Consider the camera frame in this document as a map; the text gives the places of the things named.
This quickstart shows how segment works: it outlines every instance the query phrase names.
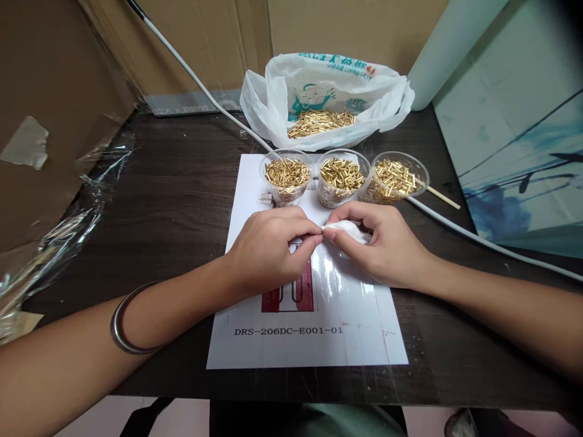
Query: white cord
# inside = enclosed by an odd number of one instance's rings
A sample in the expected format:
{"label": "white cord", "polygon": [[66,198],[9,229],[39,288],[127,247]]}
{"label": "white cord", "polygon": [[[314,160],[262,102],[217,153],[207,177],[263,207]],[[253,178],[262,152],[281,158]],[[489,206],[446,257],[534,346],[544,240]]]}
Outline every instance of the white cord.
{"label": "white cord", "polygon": [[451,220],[446,219],[444,216],[436,213],[433,209],[425,206],[424,204],[422,204],[420,201],[418,201],[416,198],[414,197],[408,197],[407,200],[412,203],[414,206],[416,206],[417,208],[421,209],[422,211],[426,212],[427,214],[429,214],[431,217],[433,217],[434,219],[436,219],[438,222],[442,222],[444,225],[446,225],[447,227],[453,229],[454,231],[459,232],[462,235],[465,235],[466,237],[472,239],[473,241],[480,243],[481,245],[484,245],[490,249],[493,249],[497,252],[500,252],[501,254],[504,254],[506,256],[509,256],[511,258],[517,259],[518,261],[523,261],[525,263],[529,263],[532,265],[536,265],[538,267],[542,267],[545,269],[549,269],[552,270],[554,272],[560,273],[562,275],[565,275],[571,279],[575,279],[576,281],[579,282],[583,282],[583,276],[578,275],[576,273],[573,273],[569,270],[565,270],[561,267],[557,267],[554,266],[552,264],[549,263],[545,263],[543,261],[538,261],[536,259],[532,259],[529,257],[525,257],[523,255],[518,255],[518,253],[509,251],[508,249],[505,249],[499,245],[496,245],[492,242],[489,242],[488,240],[483,239],[482,237],[473,234],[471,232],[469,232],[467,229],[462,228],[459,225],[456,225],[454,222],[452,222]]}
{"label": "white cord", "polygon": [[219,111],[221,111],[224,115],[226,115],[232,122],[234,122],[241,129],[246,130],[249,133],[249,135],[251,135],[253,138],[255,138],[255,140],[259,144],[261,144],[268,152],[273,152],[273,149],[269,146],[269,144],[267,144],[264,141],[263,138],[261,138],[258,134],[253,132],[251,129],[246,127],[246,125],[241,123],[239,120],[237,120],[235,117],[233,117],[227,111],[225,111],[225,109],[223,109],[223,107],[209,93],[208,89],[206,89],[205,85],[200,81],[198,76],[196,74],[194,74],[193,70],[188,66],[188,64],[185,62],[185,60],[182,59],[182,56],[180,56],[178,54],[178,52],[176,50],[174,50],[172,44],[170,44],[168,42],[168,40],[166,38],[164,38],[164,35],[162,35],[160,33],[158,28],[154,25],[154,23],[152,23],[148,19],[147,16],[144,17],[144,22],[150,28],[150,30],[152,30],[152,32],[154,32],[154,35],[156,35],[158,37],[158,39],[161,40],[162,44],[164,44],[166,46],[166,48],[170,51],[170,53],[172,53],[174,55],[174,57],[177,59],[177,61],[180,63],[180,65],[182,65],[184,67],[184,69],[188,72],[188,74],[190,74],[190,77],[194,79],[194,81],[198,84],[200,89],[202,89],[202,92],[208,97],[208,99],[211,101],[211,103],[214,105],[214,107],[217,108]]}
{"label": "white cord", "polygon": [[[184,67],[184,69],[188,72],[188,74],[190,74],[190,76],[194,79],[194,81],[199,85],[200,89],[202,89],[202,92],[205,93],[205,95],[208,97],[208,99],[211,101],[211,103],[220,111],[222,112],[224,115],[226,115],[231,121],[233,121],[237,126],[239,126],[241,129],[247,131],[249,133],[249,135],[251,135],[253,138],[255,138],[255,140],[261,144],[268,152],[273,152],[273,149],[263,140],[263,138],[261,138],[259,135],[257,135],[255,132],[253,132],[249,127],[246,127],[243,123],[241,123],[239,120],[237,120],[235,117],[233,117],[231,114],[229,114],[227,111],[225,111],[225,109],[223,109],[223,107],[213,98],[213,96],[209,93],[208,89],[206,89],[206,87],[204,86],[204,84],[200,81],[200,79],[197,77],[196,74],[194,74],[193,70],[188,66],[188,64],[184,61],[184,59],[182,59],[182,56],[180,56],[178,54],[178,52],[176,50],[174,50],[173,46],[166,40],[166,38],[164,38],[164,35],[162,35],[160,33],[160,31],[156,28],[156,26],[154,25],[154,23],[152,23],[148,17],[144,16],[143,18],[144,22],[146,23],[146,25],[152,30],[152,32],[154,32],[154,34],[159,38],[159,40],[161,40],[162,44],[164,44],[166,46],[166,48],[170,51],[170,53],[172,53],[174,55],[174,57],[178,60],[178,62],[180,63],[180,65],[182,65]],[[456,225],[454,222],[446,219],[444,216],[436,213],[435,211],[433,211],[433,209],[425,206],[424,204],[422,204],[420,201],[418,201],[417,199],[413,198],[413,197],[408,197],[407,200],[412,203],[414,206],[416,206],[417,208],[421,209],[422,211],[426,212],[427,214],[429,214],[431,217],[433,217],[434,219],[436,219],[438,222],[442,222],[444,225],[446,225],[447,227],[453,229],[454,231],[459,232],[462,235],[465,235],[466,237],[472,239],[473,241],[480,243],[481,245],[484,245],[490,249],[493,249],[497,252],[500,252],[501,254],[504,254],[506,256],[509,256],[511,258],[517,259],[518,261],[523,261],[525,263],[529,263],[532,265],[536,265],[538,267],[542,267],[545,269],[549,269],[552,270],[554,272],[557,272],[559,274],[562,274],[564,276],[567,276],[571,279],[575,279],[576,281],[579,282],[583,282],[583,276],[578,275],[576,273],[573,273],[569,270],[563,269],[561,267],[557,267],[554,266],[552,264],[548,264],[545,263],[543,261],[538,261],[536,259],[532,259],[529,257],[525,257],[523,255],[518,255],[517,253],[514,253],[512,251],[509,251],[508,249],[505,249],[499,245],[495,245],[467,230],[465,230],[464,228],[462,228],[461,226]]]}

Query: dark wooden table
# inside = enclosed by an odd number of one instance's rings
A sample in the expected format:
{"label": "dark wooden table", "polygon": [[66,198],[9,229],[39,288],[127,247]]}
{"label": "dark wooden table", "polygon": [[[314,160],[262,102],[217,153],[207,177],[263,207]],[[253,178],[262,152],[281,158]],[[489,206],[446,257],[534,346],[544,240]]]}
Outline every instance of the dark wooden table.
{"label": "dark wooden table", "polygon": [[[47,324],[152,280],[170,278],[224,253],[241,154],[263,153],[219,115],[156,119],[136,115],[136,150],[113,204],[65,275],[26,303]],[[474,231],[431,108],[355,150],[419,158],[431,185],[461,211],[425,193],[419,200]],[[570,290],[574,282],[501,256],[450,232],[407,202],[397,205],[433,253],[459,264]],[[579,260],[534,256],[583,272]],[[455,308],[408,290],[393,298],[409,365],[205,370],[213,318],[155,355],[116,393],[274,401],[378,402],[571,410],[580,396],[564,379]]]}

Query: plastic bag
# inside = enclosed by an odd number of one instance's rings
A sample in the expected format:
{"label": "plastic bag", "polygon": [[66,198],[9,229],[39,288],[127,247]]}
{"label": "plastic bag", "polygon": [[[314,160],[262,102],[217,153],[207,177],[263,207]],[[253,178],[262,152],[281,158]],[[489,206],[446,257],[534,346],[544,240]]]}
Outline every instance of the plastic bag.
{"label": "plastic bag", "polygon": [[[273,58],[265,77],[245,74],[240,104],[251,128],[278,148],[316,151],[352,147],[376,130],[397,127],[415,98],[405,76],[377,64],[325,53],[292,53]],[[301,111],[357,114],[355,124],[290,139]]]}
{"label": "plastic bag", "polygon": [[114,195],[115,184],[134,151],[134,144],[132,132],[120,132],[111,141],[102,138],[76,160],[83,186],[61,223],[42,238],[27,265],[0,278],[0,345],[21,335],[18,313],[23,301],[53,284],[81,251]]}

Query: white tissue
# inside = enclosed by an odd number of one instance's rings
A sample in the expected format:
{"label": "white tissue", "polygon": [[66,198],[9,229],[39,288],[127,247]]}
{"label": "white tissue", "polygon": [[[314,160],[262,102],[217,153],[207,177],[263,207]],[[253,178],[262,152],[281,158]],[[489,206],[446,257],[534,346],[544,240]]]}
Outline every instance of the white tissue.
{"label": "white tissue", "polygon": [[354,238],[360,244],[368,244],[371,237],[370,234],[362,232],[360,229],[358,229],[358,226],[350,220],[340,220],[338,223],[329,223],[328,225],[322,226],[323,231],[326,229],[338,229],[340,231],[345,231],[349,236]]}

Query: silver bangle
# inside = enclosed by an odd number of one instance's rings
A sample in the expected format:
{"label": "silver bangle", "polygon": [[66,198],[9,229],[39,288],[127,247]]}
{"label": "silver bangle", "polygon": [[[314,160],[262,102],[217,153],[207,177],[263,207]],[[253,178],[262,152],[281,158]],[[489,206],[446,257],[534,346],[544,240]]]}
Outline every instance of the silver bangle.
{"label": "silver bangle", "polygon": [[126,311],[126,308],[132,301],[132,299],[135,298],[138,294],[140,294],[148,287],[159,282],[160,281],[153,281],[148,282],[147,284],[144,285],[140,285],[138,288],[136,288],[130,294],[128,294],[115,309],[114,315],[113,317],[111,317],[111,323],[109,324],[109,332],[111,333],[111,338],[116,344],[116,346],[123,350],[124,352],[130,353],[132,355],[144,355],[158,352],[160,349],[166,346],[166,344],[163,344],[162,346],[148,349],[134,346],[125,338],[125,336],[123,335],[123,329],[121,327],[123,313]]}

